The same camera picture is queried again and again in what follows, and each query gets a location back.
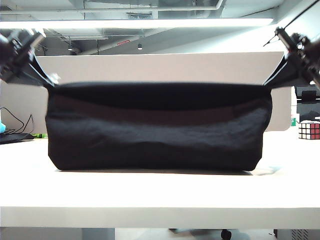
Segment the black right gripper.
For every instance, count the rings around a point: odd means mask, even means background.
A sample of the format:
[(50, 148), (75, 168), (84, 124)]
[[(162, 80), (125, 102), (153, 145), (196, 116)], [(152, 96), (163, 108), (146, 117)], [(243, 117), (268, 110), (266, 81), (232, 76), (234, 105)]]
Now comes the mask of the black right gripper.
[(288, 35), (282, 27), (276, 28), (275, 33), (286, 50), (274, 75), (274, 87), (306, 87), (311, 82), (319, 87), (320, 41), (312, 42), (298, 33)]

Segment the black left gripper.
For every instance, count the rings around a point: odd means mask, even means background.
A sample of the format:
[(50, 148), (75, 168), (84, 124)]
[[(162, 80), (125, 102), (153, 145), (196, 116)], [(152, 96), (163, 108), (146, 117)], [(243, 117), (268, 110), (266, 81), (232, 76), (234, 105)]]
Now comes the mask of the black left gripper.
[(42, 30), (14, 30), (0, 36), (0, 79), (5, 82), (45, 82), (35, 48), (46, 38)]

